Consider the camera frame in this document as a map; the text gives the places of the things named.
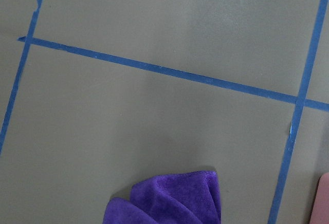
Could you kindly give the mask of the purple cloth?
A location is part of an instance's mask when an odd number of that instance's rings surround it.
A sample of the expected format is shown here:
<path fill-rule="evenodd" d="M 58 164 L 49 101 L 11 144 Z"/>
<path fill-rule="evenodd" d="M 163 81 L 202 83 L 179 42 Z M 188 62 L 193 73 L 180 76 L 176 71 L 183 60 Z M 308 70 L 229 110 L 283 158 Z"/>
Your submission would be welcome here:
<path fill-rule="evenodd" d="M 159 175 L 132 186 L 128 200 L 111 199 L 103 223 L 221 223 L 215 171 Z"/>

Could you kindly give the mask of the pink plastic tray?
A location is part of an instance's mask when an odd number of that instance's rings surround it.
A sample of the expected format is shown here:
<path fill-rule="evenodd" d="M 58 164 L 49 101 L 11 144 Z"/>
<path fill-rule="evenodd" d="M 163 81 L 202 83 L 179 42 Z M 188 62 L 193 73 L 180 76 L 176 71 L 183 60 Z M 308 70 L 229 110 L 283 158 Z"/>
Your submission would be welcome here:
<path fill-rule="evenodd" d="M 323 174 L 319 179 L 309 223 L 328 223 L 328 173 Z"/>

